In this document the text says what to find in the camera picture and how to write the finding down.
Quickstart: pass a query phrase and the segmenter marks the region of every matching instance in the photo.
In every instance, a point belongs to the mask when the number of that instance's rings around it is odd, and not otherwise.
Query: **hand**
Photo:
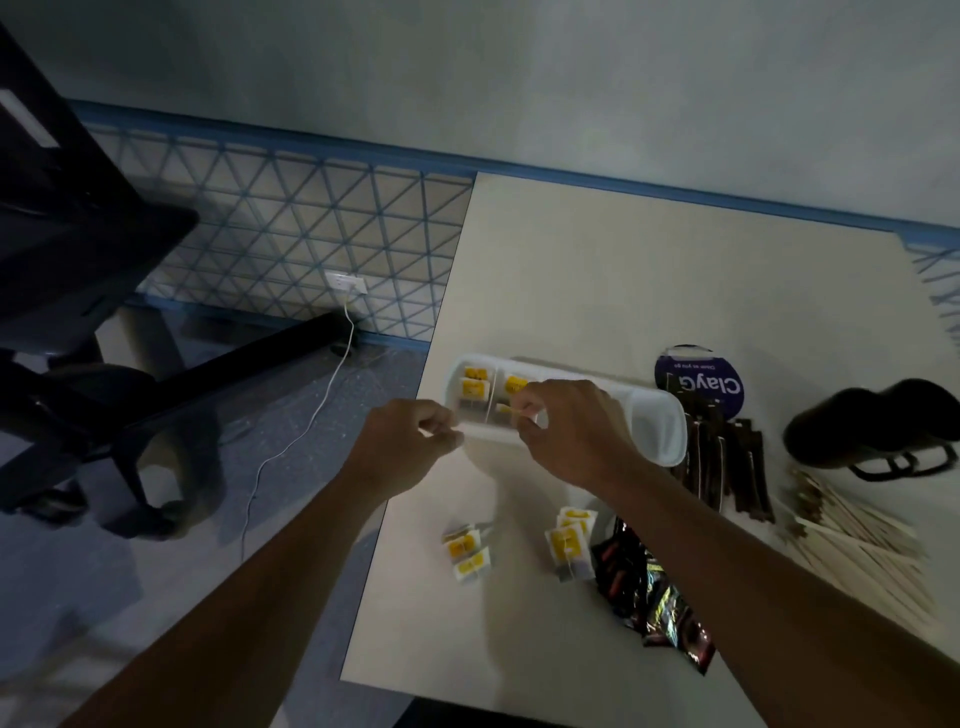
[[[534,460],[560,480],[594,491],[640,457],[620,404],[586,380],[532,382],[511,397],[515,427]],[[546,409],[549,424],[531,418]]]
[[[463,444],[463,433],[451,429],[456,424],[453,412],[432,400],[391,400],[367,415],[340,475],[369,485],[381,499],[399,495]]]

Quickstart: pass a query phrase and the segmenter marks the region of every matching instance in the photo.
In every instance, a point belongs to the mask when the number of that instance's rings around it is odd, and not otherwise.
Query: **blue wall trim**
[[[631,195],[654,197],[661,200],[725,207],[727,209],[757,212],[764,215],[811,220],[818,223],[843,225],[850,228],[894,232],[904,243],[931,245],[939,248],[960,249],[960,230],[943,225],[930,225],[909,220],[896,220],[855,212],[804,207],[787,203],[768,202],[747,197],[734,197],[714,192],[698,192],[661,184],[617,180],[578,172],[512,164],[493,159],[463,157],[460,155],[427,152],[417,149],[372,144],[353,139],[319,136],[309,133],[285,132],[277,129],[215,121],[193,116],[179,116],[142,109],[127,109],[87,101],[71,102],[74,111],[86,123],[125,126],[150,132],[196,135],[216,139],[224,144],[249,144],[268,150],[282,150],[314,155],[319,158],[342,158],[417,169],[424,172],[474,177],[477,172],[489,172],[508,177],[522,177],[541,182],[556,182],[580,187],[625,192]]]
[[[231,308],[219,308],[203,303],[186,303],[183,301],[173,301],[171,299],[160,298],[159,296],[148,296],[142,293],[135,293],[127,299],[128,305],[146,306],[149,308],[160,308],[167,311],[181,311],[193,316],[200,316],[206,319],[220,319],[222,321],[232,321],[235,324],[246,324],[248,326],[261,326],[264,328],[283,329],[302,324],[298,319],[281,319],[277,316],[267,316],[263,313],[253,313],[251,311],[237,311]],[[414,352],[429,352],[430,342],[418,341],[417,339],[407,339],[401,336],[386,336],[382,333],[372,333],[370,331],[361,331],[359,329],[353,334],[361,344],[378,344],[383,347],[393,347],[395,349],[409,349]]]

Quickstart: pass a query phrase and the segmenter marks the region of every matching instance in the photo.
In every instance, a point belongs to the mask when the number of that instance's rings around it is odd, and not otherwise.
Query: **power outlet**
[[[363,280],[362,276],[352,276],[340,271],[324,271],[324,275],[330,288],[352,293],[367,293],[367,282]]]

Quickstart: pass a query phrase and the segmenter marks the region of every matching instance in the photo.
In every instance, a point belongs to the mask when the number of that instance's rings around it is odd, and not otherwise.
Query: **white cable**
[[[353,332],[356,329],[353,320],[350,318],[349,311],[347,311],[347,303],[349,302],[350,295],[347,293],[347,298],[344,300],[344,315],[347,317],[347,320],[350,322],[350,336],[347,339],[347,350],[344,352],[343,357],[340,359],[340,363],[337,364],[337,368],[333,370],[333,374],[330,376],[330,381],[326,384],[326,392],[324,392],[324,398],[320,401],[320,404],[317,406],[317,409],[313,411],[313,416],[310,418],[310,422],[307,423],[306,429],[301,432],[297,437],[290,441],[290,444],[286,448],[282,449],[276,455],[272,455],[260,463],[260,467],[256,469],[256,480],[253,482],[253,490],[250,492],[250,497],[247,499],[247,516],[243,521],[243,531],[240,532],[240,564],[244,562],[246,556],[246,545],[247,545],[247,529],[250,527],[250,511],[253,506],[253,500],[256,498],[256,491],[260,487],[260,474],[263,473],[264,466],[269,463],[271,460],[276,460],[278,457],[282,457],[286,454],[286,451],[295,445],[299,440],[303,439],[303,436],[310,431],[310,427],[313,426],[314,422],[317,420],[317,415],[320,414],[320,410],[324,408],[326,404],[326,398],[330,396],[330,387],[333,386],[333,380],[337,378],[337,373],[340,371],[340,368],[344,365],[344,362],[347,361],[347,357],[350,354],[350,346],[353,344]]]

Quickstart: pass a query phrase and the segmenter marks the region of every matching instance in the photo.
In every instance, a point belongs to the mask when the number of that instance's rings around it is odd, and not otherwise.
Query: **black chair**
[[[183,503],[147,503],[136,461],[177,418],[330,345],[328,313],[155,381],[104,364],[94,332],[198,222],[137,194],[0,26],[0,430],[32,443],[0,466],[0,511],[51,525],[89,512],[165,538]],[[45,374],[15,363],[47,357]]]

